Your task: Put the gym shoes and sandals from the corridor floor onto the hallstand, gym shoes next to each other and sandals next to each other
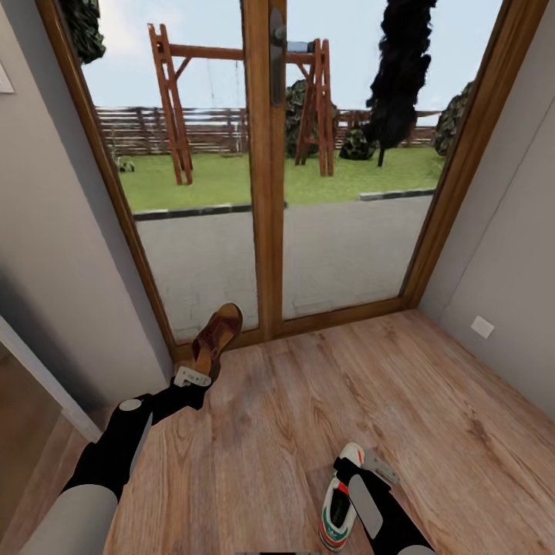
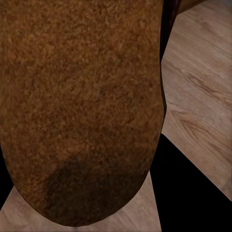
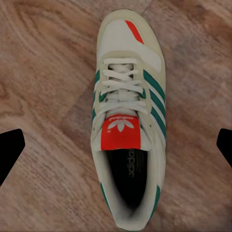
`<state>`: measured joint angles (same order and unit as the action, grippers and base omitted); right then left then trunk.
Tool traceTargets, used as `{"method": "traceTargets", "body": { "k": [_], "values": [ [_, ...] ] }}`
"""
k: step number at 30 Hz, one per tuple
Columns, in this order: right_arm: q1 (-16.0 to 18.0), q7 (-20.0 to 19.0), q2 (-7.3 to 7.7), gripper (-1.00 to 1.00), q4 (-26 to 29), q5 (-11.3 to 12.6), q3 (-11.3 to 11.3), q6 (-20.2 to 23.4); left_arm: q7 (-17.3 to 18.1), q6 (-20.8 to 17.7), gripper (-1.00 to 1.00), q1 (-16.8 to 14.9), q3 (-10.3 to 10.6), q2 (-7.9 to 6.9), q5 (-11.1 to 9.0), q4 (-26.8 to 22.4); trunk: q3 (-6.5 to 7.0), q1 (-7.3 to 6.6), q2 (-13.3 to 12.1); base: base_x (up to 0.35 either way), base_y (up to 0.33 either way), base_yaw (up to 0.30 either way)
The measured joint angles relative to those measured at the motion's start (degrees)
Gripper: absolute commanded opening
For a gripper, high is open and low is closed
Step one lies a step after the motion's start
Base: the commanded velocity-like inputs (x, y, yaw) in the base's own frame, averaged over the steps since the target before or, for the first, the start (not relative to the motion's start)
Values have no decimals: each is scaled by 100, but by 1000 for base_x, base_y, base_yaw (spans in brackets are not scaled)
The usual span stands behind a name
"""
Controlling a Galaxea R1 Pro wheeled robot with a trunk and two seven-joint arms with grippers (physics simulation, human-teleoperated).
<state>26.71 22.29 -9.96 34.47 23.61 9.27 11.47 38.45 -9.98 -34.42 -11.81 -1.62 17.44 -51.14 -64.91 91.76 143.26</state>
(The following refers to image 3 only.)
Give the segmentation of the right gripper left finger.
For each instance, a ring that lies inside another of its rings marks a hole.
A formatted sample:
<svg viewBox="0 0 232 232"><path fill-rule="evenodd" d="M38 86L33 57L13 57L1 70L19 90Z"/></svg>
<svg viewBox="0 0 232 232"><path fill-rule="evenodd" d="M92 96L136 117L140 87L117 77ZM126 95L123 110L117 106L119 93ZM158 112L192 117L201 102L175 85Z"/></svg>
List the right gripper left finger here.
<svg viewBox="0 0 232 232"><path fill-rule="evenodd" d="M24 148L25 139L21 129L0 134L0 186Z"/></svg>

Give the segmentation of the gym shoe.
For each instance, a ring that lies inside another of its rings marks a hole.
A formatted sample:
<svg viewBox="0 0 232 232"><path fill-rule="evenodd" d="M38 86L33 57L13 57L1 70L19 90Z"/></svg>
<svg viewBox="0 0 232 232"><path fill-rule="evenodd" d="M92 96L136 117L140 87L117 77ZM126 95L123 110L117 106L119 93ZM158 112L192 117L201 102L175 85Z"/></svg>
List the gym shoe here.
<svg viewBox="0 0 232 232"><path fill-rule="evenodd" d="M166 170L166 70L148 22L129 8L102 21L96 46L90 146L116 225L145 228Z"/></svg>

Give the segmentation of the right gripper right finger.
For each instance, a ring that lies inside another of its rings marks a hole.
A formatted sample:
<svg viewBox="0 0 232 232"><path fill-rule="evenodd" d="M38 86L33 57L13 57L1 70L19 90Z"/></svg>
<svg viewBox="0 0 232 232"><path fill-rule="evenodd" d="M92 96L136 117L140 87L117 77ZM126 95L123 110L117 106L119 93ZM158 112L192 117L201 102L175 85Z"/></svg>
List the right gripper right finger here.
<svg viewBox="0 0 232 232"><path fill-rule="evenodd" d="M217 146L232 167L232 130L220 130L217 138Z"/></svg>

